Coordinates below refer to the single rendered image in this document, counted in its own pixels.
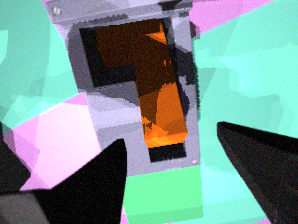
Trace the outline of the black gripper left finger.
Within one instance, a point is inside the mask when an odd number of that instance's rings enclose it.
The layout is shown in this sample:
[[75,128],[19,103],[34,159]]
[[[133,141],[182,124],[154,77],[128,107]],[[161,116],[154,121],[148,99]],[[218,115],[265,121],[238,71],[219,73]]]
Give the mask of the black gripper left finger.
[[126,177],[121,138],[50,189],[0,193],[0,224],[121,224]]

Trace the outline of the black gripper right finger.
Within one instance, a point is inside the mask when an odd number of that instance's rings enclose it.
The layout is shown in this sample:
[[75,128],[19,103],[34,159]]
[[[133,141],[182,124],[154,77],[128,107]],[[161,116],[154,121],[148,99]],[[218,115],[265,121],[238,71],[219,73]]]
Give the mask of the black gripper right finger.
[[217,122],[225,154],[271,224],[298,224],[298,137]]

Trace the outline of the orange l-shaped part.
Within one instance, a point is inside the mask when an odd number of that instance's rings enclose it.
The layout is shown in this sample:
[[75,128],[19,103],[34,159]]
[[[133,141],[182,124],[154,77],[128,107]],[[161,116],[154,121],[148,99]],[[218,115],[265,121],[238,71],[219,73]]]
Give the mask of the orange l-shaped part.
[[134,63],[148,148],[182,143],[188,130],[161,18],[96,29],[106,68]]

